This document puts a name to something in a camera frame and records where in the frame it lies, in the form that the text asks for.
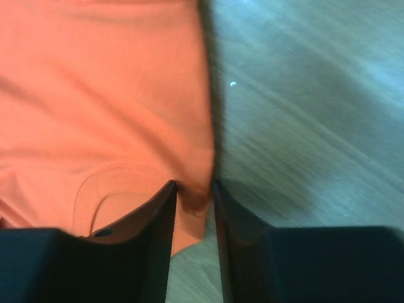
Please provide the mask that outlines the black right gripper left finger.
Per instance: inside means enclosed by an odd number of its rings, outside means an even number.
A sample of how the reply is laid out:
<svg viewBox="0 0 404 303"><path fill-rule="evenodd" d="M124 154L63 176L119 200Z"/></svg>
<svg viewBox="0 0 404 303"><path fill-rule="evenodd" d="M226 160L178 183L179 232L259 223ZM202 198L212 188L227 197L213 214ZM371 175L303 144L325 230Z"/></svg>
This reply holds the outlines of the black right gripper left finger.
<svg viewBox="0 0 404 303"><path fill-rule="evenodd" d="M164 302L177 185L75 237L59 229L1 231L2 302Z"/></svg>

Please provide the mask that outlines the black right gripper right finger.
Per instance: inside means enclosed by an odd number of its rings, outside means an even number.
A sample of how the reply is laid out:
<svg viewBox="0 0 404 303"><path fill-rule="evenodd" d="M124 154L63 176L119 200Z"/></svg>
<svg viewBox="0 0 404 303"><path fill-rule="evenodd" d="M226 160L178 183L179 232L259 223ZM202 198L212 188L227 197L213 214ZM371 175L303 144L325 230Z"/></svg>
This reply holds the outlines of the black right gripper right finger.
<svg viewBox="0 0 404 303"><path fill-rule="evenodd" d="M403 232L274 227L213 186L225 302L402 302Z"/></svg>

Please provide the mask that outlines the orange t shirt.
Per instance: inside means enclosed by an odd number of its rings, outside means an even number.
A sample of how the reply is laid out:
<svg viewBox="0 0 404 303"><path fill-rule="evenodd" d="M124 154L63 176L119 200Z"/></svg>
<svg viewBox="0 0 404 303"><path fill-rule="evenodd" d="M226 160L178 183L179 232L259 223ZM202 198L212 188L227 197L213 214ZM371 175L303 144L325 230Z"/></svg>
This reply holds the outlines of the orange t shirt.
<svg viewBox="0 0 404 303"><path fill-rule="evenodd" d="M203 240L214 143L197 1L1 2L1 227L88 236L179 185Z"/></svg>

